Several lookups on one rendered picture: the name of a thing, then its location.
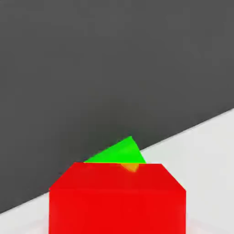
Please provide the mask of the small red cube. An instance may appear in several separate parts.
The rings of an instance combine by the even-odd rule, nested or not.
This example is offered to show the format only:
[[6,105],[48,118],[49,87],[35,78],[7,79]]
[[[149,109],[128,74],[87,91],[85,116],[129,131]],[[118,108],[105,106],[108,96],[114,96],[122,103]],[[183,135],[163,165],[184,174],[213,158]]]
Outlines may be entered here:
[[49,189],[48,234],[186,234],[186,191],[161,164],[77,162]]

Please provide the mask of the small green cube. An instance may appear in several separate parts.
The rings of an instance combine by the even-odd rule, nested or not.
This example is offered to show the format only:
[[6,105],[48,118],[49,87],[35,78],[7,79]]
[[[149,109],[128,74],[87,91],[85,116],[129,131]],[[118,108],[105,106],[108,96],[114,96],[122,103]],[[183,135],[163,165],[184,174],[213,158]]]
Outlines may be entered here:
[[129,136],[115,145],[90,157],[85,163],[136,163],[145,164],[138,145]]

